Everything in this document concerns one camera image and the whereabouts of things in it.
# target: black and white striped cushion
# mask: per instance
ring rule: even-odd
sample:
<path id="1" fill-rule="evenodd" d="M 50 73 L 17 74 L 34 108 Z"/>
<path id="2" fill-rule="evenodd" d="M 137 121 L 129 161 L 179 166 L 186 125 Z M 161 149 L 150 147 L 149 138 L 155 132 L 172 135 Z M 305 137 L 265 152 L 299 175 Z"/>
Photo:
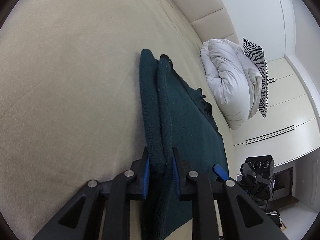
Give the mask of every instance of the black and white striped cushion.
<path id="1" fill-rule="evenodd" d="M 261 88 L 261 99 L 259 104 L 259 111 L 263 117 L 266 117 L 268 108 L 268 67 L 264 57 L 263 49 L 243 38 L 243 48 L 245 55 L 256 64 L 261 75 L 262 75 L 262 88 Z"/>

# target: bed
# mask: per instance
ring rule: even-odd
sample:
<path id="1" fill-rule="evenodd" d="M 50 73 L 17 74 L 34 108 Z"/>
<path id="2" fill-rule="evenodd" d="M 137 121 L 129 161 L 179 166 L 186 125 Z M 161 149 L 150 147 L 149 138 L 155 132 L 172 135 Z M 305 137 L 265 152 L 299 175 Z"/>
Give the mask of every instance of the bed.
<path id="1" fill-rule="evenodd" d="M 221 0 L 19 0 L 0 30 L 0 211 L 18 239 L 32 239 L 86 181 L 141 157 L 144 48 L 202 88 L 235 178 L 230 129 L 199 57 L 209 38 L 238 43 Z M 131 239 L 138 216 L 134 203 Z M 191 223 L 167 239 L 191 239 Z"/>

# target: folded garment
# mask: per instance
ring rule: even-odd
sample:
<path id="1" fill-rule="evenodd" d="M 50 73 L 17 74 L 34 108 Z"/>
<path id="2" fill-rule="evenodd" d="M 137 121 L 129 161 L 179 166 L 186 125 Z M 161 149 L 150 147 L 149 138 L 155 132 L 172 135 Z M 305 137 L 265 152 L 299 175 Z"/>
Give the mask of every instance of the folded garment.
<path id="1" fill-rule="evenodd" d="M 192 168 L 212 180 L 215 163 L 228 171 L 224 144 L 202 90 L 194 90 L 174 71 L 172 61 L 141 52 L 140 95 L 150 182 L 141 214 L 143 240 L 162 240 L 192 218 L 191 201 L 179 202 L 172 186 L 172 147 Z"/>
<path id="2" fill-rule="evenodd" d="M 236 130 L 248 120 L 252 108 L 248 81 L 236 52 L 227 43 L 210 39 L 203 43 L 200 56 L 217 105 L 229 127 Z"/>
<path id="3" fill-rule="evenodd" d="M 238 44 L 228 41 L 227 39 L 221 39 L 221 41 L 229 44 L 237 54 L 237 57 L 241 63 L 244 74 L 249 84 L 250 93 L 250 114 L 249 118 L 253 117 L 259 109 L 259 103 L 261 98 L 262 88 L 262 75 L 258 67 L 253 63 L 243 52 L 243 49 Z"/>

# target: dark green sweater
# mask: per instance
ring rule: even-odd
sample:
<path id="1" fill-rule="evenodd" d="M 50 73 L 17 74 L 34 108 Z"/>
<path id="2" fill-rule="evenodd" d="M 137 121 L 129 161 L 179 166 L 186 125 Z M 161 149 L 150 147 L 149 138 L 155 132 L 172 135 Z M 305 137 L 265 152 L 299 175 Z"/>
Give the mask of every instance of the dark green sweater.
<path id="1" fill-rule="evenodd" d="M 228 171 L 221 134 L 211 104 L 174 71 L 167 55 L 156 60 L 144 49 L 140 58 L 140 94 L 150 183 L 142 208 L 143 240 L 162 240 L 192 218 L 192 203 L 179 202 L 172 186 L 172 147 L 193 170 L 216 179 L 215 163 Z"/>

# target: headboard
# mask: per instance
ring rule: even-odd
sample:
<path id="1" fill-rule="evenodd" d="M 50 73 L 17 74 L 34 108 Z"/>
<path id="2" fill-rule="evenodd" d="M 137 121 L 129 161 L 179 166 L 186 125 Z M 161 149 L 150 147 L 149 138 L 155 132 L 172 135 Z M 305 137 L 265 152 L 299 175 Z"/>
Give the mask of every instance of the headboard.
<path id="1" fill-rule="evenodd" d="M 222 0 L 172 0 L 202 42 L 226 38 L 239 44 L 238 37 Z"/>

